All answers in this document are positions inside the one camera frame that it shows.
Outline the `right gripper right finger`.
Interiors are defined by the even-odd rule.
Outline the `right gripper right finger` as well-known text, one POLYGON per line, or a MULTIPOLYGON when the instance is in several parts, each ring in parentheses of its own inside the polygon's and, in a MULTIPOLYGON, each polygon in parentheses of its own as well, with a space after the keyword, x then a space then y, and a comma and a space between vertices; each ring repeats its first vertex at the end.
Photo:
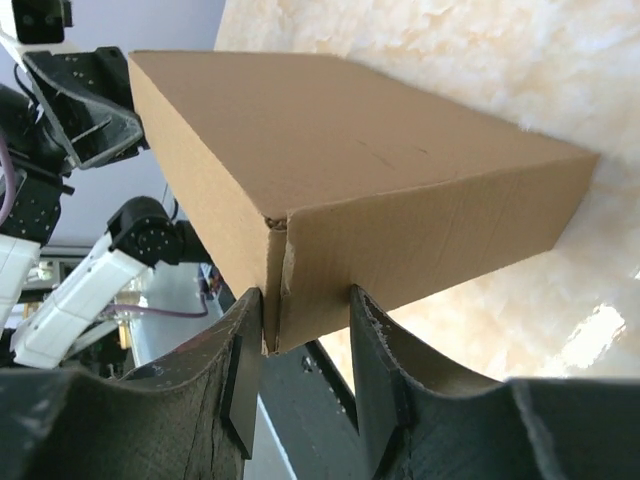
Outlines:
POLYGON ((375 479, 635 479, 635 380, 496 381, 350 292, 360 439, 375 479))

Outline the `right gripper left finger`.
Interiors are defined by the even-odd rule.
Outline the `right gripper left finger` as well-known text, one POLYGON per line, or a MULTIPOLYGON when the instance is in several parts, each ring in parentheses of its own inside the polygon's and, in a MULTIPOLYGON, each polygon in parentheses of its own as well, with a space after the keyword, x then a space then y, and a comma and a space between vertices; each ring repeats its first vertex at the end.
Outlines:
POLYGON ((212 327, 106 380, 82 369, 1 373, 5 479, 239 479, 251 457, 262 295, 212 327))

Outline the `brown cardboard box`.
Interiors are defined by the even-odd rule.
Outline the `brown cardboard box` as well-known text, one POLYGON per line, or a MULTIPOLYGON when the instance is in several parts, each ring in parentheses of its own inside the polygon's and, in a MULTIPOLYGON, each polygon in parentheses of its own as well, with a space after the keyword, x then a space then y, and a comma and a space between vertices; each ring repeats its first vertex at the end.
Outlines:
POLYGON ((135 51, 134 106, 233 293, 284 353, 554 247, 595 152, 312 53, 135 51))

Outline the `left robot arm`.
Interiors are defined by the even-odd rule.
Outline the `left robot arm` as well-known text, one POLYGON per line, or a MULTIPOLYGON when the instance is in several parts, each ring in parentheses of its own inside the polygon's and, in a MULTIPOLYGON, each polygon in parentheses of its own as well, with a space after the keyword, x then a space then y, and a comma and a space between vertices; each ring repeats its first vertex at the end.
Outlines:
MULTIPOLYGON (((148 148, 135 112, 128 64, 115 47, 91 52, 17 49, 26 80, 1 91, 1 315, 21 300, 72 193, 66 179, 148 148)), ((187 221, 138 196, 109 219, 90 252, 17 328, 3 328, 3 365, 57 367, 115 328, 102 322, 115 297, 160 263, 208 260, 187 221)))

